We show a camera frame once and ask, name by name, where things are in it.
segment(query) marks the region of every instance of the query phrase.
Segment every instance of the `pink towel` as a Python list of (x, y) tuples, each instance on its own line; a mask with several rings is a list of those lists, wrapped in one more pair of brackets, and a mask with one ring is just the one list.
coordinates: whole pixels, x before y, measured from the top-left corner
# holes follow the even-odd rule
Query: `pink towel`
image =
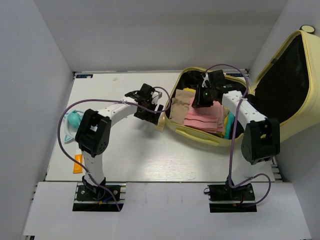
[(208, 133), (222, 133), (224, 131), (224, 107), (214, 101), (211, 107), (193, 108), (194, 97), (190, 99), (189, 110), (183, 125), (200, 129)]

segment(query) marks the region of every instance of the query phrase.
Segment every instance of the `suitcase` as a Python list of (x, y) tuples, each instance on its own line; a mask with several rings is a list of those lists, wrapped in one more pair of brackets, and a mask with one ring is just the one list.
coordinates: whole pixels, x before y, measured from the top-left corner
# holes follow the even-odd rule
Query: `suitcase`
[[(206, 69), (188, 67), (184, 69), (170, 97), (176, 89), (196, 89), (202, 81), (201, 73)], [(241, 78), (225, 75), (227, 81), (243, 84)], [(280, 141), (320, 122), (320, 37), (302, 30), (294, 32), (274, 55), (254, 84), (249, 88), (249, 101), (267, 116), (280, 122)], [(177, 134), (213, 146), (231, 145), (230, 139), (172, 122), (170, 109), (165, 112), (165, 124)], [(243, 128), (237, 124), (238, 140)]]

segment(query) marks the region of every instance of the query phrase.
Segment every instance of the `gray wall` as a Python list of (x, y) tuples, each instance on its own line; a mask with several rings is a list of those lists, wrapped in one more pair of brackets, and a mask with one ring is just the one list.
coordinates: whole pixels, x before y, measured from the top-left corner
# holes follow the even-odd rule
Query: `gray wall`
[[(320, 1), (289, 0), (251, 68), (255, 79), (287, 37), (312, 25), (320, 37)], [(293, 183), (313, 240), (320, 240), (320, 124), (287, 139), (277, 157), (284, 177)]]
[(73, 71), (249, 68), (287, 0), (34, 0)]
[(0, 2), (0, 238), (17, 240), (73, 75), (35, 3)]

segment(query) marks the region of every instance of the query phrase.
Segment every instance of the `teal cloth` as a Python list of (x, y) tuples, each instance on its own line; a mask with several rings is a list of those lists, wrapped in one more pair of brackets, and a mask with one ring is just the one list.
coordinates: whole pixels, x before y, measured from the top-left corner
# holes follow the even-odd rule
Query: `teal cloth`
[(233, 115), (229, 111), (228, 121), (226, 122), (226, 127), (225, 127), (225, 134), (223, 137), (224, 139), (229, 139), (231, 127), (232, 127), (232, 124), (234, 124), (234, 121), (235, 121), (235, 115)]

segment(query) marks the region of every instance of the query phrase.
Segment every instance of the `brown cloth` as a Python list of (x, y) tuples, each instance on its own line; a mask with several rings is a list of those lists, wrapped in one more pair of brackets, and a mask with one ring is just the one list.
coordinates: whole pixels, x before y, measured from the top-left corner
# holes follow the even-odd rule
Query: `brown cloth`
[(190, 99), (196, 94), (191, 91), (177, 89), (171, 100), (169, 119), (176, 124), (183, 124), (189, 110)]

